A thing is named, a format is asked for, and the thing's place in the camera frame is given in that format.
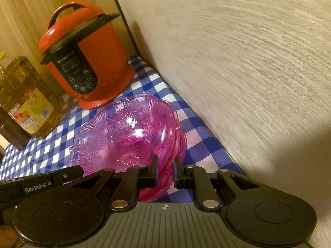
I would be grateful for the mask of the person's left hand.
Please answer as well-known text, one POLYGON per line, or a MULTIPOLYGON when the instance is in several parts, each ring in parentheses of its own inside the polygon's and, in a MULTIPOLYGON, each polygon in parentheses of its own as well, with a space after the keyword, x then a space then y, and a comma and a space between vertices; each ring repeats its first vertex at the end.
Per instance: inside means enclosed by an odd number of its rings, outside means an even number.
POLYGON ((12 226, 0 226, 0 248, 19 248, 23 242, 12 226))

